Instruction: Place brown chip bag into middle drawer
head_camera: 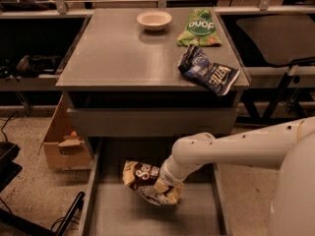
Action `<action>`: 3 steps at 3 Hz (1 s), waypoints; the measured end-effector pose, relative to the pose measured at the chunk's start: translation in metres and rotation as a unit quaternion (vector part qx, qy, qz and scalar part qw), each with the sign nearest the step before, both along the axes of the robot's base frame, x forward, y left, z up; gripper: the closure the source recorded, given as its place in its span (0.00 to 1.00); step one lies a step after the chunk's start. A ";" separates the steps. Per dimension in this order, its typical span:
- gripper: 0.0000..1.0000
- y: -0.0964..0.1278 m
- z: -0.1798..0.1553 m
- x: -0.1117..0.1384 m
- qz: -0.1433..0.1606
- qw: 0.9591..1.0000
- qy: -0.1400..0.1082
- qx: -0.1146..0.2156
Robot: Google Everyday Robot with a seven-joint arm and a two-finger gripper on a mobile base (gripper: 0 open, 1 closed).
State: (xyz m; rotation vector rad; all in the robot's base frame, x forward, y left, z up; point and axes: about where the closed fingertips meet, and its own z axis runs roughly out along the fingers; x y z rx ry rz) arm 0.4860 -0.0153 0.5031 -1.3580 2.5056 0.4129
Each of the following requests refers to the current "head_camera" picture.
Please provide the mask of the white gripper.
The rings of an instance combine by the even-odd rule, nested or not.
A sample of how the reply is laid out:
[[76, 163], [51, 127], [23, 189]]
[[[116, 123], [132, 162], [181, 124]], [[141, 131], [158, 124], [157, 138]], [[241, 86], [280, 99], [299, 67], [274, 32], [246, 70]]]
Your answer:
[[179, 201], [184, 181], [184, 168], [178, 164], [175, 159], [170, 156], [164, 161], [159, 171], [159, 178], [154, 184], [154, 189], [157, 193], [165, 193], [168, 185], [177, 185], [172, 187], [165, 195], [166, 200], [170, 205], [176, 205]]

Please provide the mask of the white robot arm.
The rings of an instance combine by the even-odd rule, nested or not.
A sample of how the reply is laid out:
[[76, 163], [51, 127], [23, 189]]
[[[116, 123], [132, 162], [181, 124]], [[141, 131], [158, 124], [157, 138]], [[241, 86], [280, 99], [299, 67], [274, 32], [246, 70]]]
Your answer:
[[209, 163], [277, 168], [267, 236], [315, 236], [315, 117], [218, 139], [183, 137], [161, 166], [155, 190], [162, 194]]

